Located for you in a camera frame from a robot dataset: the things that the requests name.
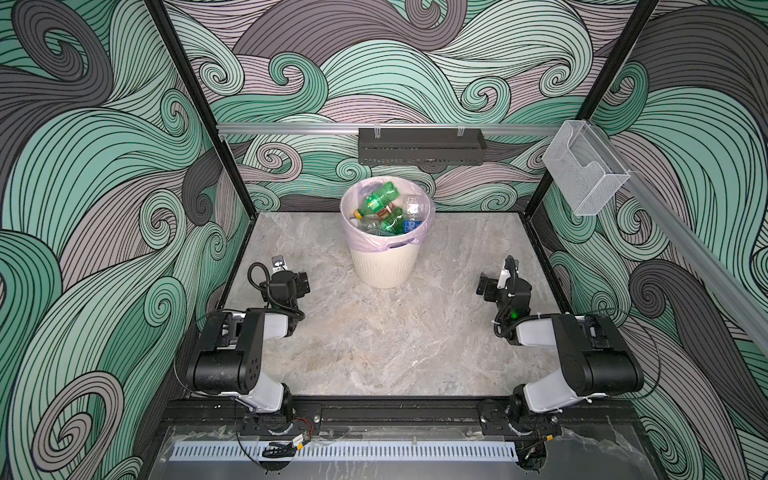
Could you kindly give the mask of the green soda bottle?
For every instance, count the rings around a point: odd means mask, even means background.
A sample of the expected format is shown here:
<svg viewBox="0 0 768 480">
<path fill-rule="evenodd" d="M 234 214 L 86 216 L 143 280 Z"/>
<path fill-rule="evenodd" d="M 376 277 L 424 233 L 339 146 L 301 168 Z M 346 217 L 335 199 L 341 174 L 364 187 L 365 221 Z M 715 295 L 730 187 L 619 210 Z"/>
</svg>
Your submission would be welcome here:
<svg viewBox="0 0 768 480">
<path fill-rule="evenodd" d="M 386 234 L 402 235 L 404 212 L 401 207 L 395 207 L 392 212 L 379 223 L 379 230 Z"/>
<path fill-rule="evenodd" d="M 386 182 L 364 198 L 360 206 L 354 211 L 353 215 L 357 219 L 366 216 L 378 216 L 385 211 L 390 203 L 394 202 L 400 193 L 396 186 L 391 182 Z"/>
</svg>

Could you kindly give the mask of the clear bottle blue label white cap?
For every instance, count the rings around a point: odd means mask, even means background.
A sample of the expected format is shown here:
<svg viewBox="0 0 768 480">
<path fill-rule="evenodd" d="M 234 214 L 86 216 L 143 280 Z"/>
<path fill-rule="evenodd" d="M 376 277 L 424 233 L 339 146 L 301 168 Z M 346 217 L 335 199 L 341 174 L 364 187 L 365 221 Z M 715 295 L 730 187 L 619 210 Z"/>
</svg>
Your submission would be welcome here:
<svg viewBox="0 0 768 480">
<path fill-rule="evenodd" d="M 416 230 L 428 213 L 428 202 L 420 195 L 408 195 L 403 199 L 403 233 Z"/>
</svg>

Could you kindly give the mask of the clear bottle blue red insert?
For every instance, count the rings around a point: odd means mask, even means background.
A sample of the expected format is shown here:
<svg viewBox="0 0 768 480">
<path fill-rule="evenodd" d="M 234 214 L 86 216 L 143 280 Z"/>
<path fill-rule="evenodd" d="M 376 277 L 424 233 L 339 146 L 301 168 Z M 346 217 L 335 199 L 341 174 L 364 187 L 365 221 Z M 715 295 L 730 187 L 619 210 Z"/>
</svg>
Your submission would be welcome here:
<svg viewBox="0 0 768 480">
<path fill-rule="evenodd" d="M 374 217 L 363 217 L 362 219 L 353 217 L 350 219 L 350 224 L 357 230 L 371 235 L 376 235 L 380 228 L 380 220 Z"/>
</svg>

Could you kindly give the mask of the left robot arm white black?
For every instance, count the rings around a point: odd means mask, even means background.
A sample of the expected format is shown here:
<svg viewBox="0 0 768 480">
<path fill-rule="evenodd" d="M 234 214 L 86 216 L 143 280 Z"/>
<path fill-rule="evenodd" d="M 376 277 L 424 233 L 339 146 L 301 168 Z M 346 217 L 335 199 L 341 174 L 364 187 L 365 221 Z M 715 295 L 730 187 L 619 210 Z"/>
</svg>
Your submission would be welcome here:
<svg viewBox="0 0 768 480">
<path fill-rule="evenodd" d="M 306 273 L 281 270 L 259 287 L 264 307 L 207 316 L 184 385 L 204 396 L 231 398 L 257 414 L 273 414 L 285 407 L 290 391 L 262 371 L 264 343 L 293 335 L 305 318 L 298 300 L 310 285 Z"/>
</svg>

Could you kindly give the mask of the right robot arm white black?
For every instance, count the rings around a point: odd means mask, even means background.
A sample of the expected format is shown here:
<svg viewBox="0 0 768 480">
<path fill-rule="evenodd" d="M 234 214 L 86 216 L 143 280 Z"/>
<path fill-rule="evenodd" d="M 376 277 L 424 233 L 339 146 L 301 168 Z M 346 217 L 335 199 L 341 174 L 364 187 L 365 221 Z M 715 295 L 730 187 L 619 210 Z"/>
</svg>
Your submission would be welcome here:
<svg viewBox="0 0 768 480">
<path fill-rule="evenodd" d="M 544 414 L 581 401 L 640 391 L 642 367 L 613 321 L 600 314 L 549 313 L 529 309 L 532 286 L 504 272 L 479 276 L 476 294 L 493 303 L 496 337 L 511 345 L 553 347 L 558 367 L 545 377 L 518 386 L 514 397 L 524 412 Z"/>
</svg>

